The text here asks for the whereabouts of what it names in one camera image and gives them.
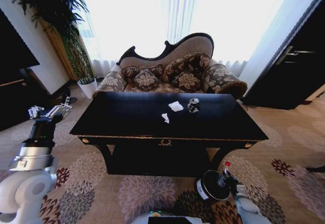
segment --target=patterned carpet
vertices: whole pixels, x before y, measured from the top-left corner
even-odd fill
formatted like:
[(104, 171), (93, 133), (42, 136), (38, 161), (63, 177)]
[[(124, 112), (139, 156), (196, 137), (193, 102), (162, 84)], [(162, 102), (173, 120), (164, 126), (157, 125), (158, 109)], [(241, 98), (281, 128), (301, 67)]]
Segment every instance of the patterned carpet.
[[(153, 209), (210, 223), (241, 223), (232, 199), (203, 203), (194, 193), (194, 178), (108, 175), (100, 152), (69, 135), (91, 101), (76, 85), (72, 96), (78, 101), (55, 132), (59, 169), (56, 189), (43, 200), (44, 223), (130, 223)], [(272, 223), (325, 223), (325, 174), (305, 170), (325, 165), (325, 97), (290, 111), (245, 109), (270, 140), (230, 153), (230, 171)], [(27, 121), (0, 132), (0, 169), (16, 155), (31, 125)], [(212, 157), (216, 149), (208, 151)], [(6, 173), (0, 174), (1, 180)]]

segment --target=white flower pot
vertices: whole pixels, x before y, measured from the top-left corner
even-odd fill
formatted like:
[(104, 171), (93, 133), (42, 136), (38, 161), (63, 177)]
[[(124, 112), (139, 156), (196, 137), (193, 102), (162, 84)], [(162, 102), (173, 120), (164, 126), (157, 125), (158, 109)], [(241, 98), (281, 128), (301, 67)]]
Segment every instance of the white flower pot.
[(87, 96), (88, 99), (91, 99), (92, 94), (95, 92), (95, 90), (97, 89), (97, 82), (96, 82), (96, 78), (92, 83), (88, 83), (88, 84), (80, 84), (78, 81), (78, 85), (79, 87), (82, 89), (82, 91), (84, 92), (84, 94)]

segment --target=sofa backrest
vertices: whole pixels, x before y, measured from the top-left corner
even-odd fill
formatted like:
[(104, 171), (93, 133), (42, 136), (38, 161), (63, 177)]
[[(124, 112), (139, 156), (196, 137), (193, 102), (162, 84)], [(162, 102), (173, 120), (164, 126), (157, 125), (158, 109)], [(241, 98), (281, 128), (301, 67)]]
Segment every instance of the sofa backrest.
[(151, 67), (161, 63), (164, 68), (166, 68), (168, 64), (176, 59), (194, 52), (204, 52), (210, 55), (211, 58), (214, 49), (212, 38), (205, 33), (188, 35), (174, 45), (171, 45), (168, 41), (165, 41), (165, 45), (166, 47), (162, 54), (156, 58), (145, 58), (139, 56), (135, 52), (135, 46), (133, 46), (123, 54), (117, 65), (120, 65), (120, 67), (123, 69), (130, 65)]

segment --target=table leg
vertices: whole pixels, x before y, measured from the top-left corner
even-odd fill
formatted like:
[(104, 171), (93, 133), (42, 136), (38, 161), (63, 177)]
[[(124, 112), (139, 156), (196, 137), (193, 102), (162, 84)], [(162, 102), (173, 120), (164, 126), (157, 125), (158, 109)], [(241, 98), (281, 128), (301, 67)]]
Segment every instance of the table leg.
[(95, 146), (102, 153), (102, 155), (104, 157), (105, 164), (106, 164), (106, 169), (108, 172), (108, 165), (112, 158), (111, 151), (109, 150), (109, 148), (107, 147), (106, 144), (91, 144), (91, 145)]
[(222, 159), (231, 151), (235, 150), (237, 148), (220, 148), (216, 154), (214, 155), (212, 161), (211, 161), (211, 169), (212, 170), (218, 170), (218, 167), (222, 161)]
[(316, 168), (306, 167), (306, 169), (310, 172), (325, 172), (325, 166)]

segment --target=plastic bottle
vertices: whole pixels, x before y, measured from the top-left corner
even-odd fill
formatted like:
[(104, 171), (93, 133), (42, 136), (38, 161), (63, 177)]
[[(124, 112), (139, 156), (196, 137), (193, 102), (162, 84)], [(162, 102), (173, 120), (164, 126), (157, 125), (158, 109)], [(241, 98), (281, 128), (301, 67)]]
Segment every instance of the plastic bottle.
[(228, 167), (230, 167), (230, 165), (230, 162), (224, 163), (224, 166), (222, 167), (222, 173), (218, 176), (217, 180), (219, 187), (225, 187), (225, 180), (226, 178), (230, 177), (230, 174), (228, 172)]

